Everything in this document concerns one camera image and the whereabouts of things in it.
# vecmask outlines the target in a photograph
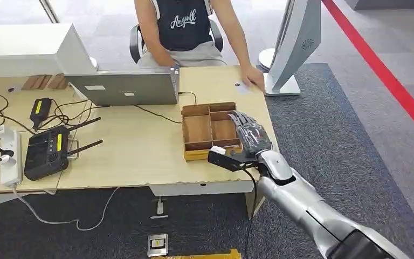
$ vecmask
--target card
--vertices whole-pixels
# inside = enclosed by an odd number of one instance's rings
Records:
[[[249,93],[250,89],[247,85],[245,85],[244,82],[239,81],[235,84],[237,91],[239,91],[240,94],[246,94]]]

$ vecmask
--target red line on floor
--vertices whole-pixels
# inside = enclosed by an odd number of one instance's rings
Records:
[[[379,59],[377,54],[365,42],[360,33],[353,27],[350,21],[337,7],[333,0],[322,0],[328,11],[336,20],[340,28],[350,39],[364,60],[369,64],[375,74],[380,78],[383,84],[388,88],[391,94],[407,111],[414,120],[414,98],[410,95],[405,87],[397,80],[385,64]]]

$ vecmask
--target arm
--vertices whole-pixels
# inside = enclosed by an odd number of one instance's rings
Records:
[[[409,259],[384,236],[328,205],[315,188],[273,150],[264,128],[253,118],[241,112],[228,116],[236,125],[244,151],[226,155],[225,149],[214,146],[208,162],[233,172],[257,167],[260,173],[258,191],[315,241],[323,258]]]
[[[232,8],[231,0],[211,0],[211,3],[221,26],[226,32],[227,40],[239,60],[242,81],[247,86],[256,85],[264,90],[263,73],[253,67],[250,62],[244,30]]]
[[[175,66],[174,60],[161,45],[156,10],[150,0],[134,0],[143,40],[160,66]]]

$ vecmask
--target grey carpet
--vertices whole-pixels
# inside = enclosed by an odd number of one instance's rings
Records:
[[[280,150],[288,162],[344,215],[377,229],[414,258],[414,214],[383,164],[326,64],[296,74],[299,97],[268,98]],[[28,196],[47,220],[100,219],[112,190],[65,190]],[[245,250],[248,220],[241,194],[180,196],[170,218],[150,220],[148,188],[119,190],[101,226],[39,223],[18,200],[0,205],[0,258],[145,258],[147,235],[168,233],[170,255]],[[253,225],[251,258],[321,258],[313,243],[269,202]]]

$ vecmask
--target office chair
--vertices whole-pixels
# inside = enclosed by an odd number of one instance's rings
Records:
[[[213,42],[215,43],[215,47],[221,52],[223,50],[223,37],[221,32],[217,26],[217,24],[210,20],[210,31],[212,32]],[[139,46],[139,34],[141,40],[141,45]],[[144,46],[145,42],[143,41],[142,32],[140,30],[140,26],[136,25],[131,29],[130,34],[130,41],[129,41],[129,52],[131,52],[131,57],[133,57],[134,62],[139,61],[140,59],[140,52]]]

